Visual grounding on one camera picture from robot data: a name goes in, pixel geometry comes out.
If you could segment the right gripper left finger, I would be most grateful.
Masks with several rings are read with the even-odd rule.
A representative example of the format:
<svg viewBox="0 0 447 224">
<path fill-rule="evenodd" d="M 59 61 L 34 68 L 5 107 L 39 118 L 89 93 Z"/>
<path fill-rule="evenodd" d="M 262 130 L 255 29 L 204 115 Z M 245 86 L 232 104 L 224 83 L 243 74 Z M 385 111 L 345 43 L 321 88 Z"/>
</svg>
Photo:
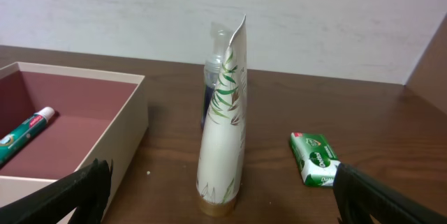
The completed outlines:
<svg viewBox="0 0 447 224">
<path fill-rule="evenodd" d="M 111 194 L 113 164 L 90 165 L 1 208 L 2 223 L 100 223 Z"/>
</svg>

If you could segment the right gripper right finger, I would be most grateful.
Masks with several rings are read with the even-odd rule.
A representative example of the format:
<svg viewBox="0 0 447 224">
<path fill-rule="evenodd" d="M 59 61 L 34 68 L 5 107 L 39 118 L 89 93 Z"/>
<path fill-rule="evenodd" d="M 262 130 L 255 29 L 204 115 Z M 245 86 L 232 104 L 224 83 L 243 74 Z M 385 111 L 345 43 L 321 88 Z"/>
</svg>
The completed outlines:
<svg viewBox="0 0 447 224">
<path fill-rule="evenodd" d="M 337 168 L 332 191 L 341 224 L 437 224 L 446 217 L 381 184 L 351 165 Z"/>
</svg>

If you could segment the teal toothpaste tube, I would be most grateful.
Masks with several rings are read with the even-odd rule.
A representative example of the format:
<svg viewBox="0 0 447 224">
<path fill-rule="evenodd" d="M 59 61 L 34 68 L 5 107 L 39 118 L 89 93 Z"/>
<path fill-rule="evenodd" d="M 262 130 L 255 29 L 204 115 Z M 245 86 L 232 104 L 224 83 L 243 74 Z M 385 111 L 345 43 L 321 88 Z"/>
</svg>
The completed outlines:
<svg viewBox="0 0 447 224">
<path fill-rule="evenodd" d="M 44 107 L 5 135 L 1 139 L 1 167 L 42 132 L 55 114 L 53 108 Z"/>
</svg>

